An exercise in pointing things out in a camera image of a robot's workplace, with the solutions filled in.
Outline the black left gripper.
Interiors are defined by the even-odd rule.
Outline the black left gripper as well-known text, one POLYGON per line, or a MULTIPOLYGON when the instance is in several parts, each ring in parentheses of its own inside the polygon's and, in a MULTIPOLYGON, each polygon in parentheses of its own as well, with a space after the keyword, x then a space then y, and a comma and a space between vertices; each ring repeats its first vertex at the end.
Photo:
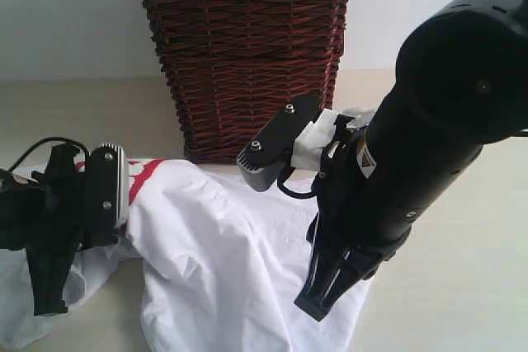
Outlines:
POLYGON ((80 143, 54 145, 43 172, 17 175, 16 168, 38 147, 33 145, 1 170, 1 248, 25 252, 34 314, 61 315, 68 312, 64 286, 83 244, 83 174, 74 158, 87 148, 80 143))

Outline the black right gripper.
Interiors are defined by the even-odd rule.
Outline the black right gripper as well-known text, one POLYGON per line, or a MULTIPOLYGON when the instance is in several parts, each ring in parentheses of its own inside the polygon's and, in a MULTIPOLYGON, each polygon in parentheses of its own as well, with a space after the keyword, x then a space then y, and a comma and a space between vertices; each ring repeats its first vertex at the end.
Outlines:
POLYGON ((453 0, 399 50, 371 121, 313 182, 311 278, 367 278, 483 147, 527 127, 527 0, 453 0))

